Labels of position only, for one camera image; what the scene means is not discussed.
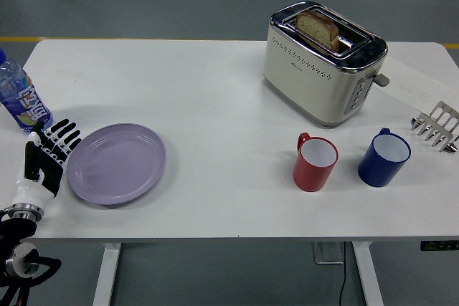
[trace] white paper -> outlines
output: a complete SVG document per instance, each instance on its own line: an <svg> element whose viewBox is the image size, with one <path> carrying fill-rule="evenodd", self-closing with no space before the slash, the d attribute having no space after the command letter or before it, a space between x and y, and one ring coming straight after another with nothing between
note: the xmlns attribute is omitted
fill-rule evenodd
<svg viewBox="0 0 459 306"><path fill-rule="evenodd" d="M425 114L429 114L441 100L450 104L457 93L454 87L447 86L391 57L386 57L379 72L388 77L390 83L386 87L374 85L376 88Z"/></svg>

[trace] metal toast rack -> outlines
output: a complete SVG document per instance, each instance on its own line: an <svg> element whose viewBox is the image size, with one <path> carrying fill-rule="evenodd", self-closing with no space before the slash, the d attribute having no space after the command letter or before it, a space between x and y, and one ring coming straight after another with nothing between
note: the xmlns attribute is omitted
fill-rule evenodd
<svg viewBox="0 0 459 306"><path fill-rule="evenodd" d="M418 135L425 135L425 141L433 140L432 147L442 143L440 152L457 152L455 142L459 136L453 140L453 131L458 126L459 113L444 102L439 102L429 115L420 113L417 118L411 120L411 130L419 130Z"/></svg>

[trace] blue mug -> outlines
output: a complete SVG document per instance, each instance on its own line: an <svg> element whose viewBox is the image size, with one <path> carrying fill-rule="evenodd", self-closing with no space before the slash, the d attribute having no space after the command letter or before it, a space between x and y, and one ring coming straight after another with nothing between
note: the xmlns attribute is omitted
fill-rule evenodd
<svg viewBox="0 0 459 306"><path fill-rule="evenodd" d="M410 156L410 145L388 128L382 128L359 165L359 176L370 186L386 186Z"/></svg>

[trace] toaster control panel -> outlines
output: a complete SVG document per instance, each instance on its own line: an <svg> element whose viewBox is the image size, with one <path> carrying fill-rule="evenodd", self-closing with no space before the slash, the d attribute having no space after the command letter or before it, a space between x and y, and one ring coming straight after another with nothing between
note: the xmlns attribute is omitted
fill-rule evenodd
<svg viewBox="0 0 459 306"><path fill-rule="evenodd" d="M354 109L359 109L365 101L366 94L370 90L372 86L374 75L370 75L368 77L361 78L354 88L352 92L351 99L349 100L346 110L344 111L344 115L350 113Z"/></svg>

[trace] red mug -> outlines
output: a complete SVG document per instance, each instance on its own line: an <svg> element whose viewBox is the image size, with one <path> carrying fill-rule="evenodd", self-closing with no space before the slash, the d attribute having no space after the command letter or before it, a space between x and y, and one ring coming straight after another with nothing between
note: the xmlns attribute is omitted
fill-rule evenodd
<svg viewBox="0 0 459 306"><path fill-rule="evenodd" d="M296 146L298 157L293 180L304 191L322 189L338 160L338 150L330 141L301 133Z"/></svg>

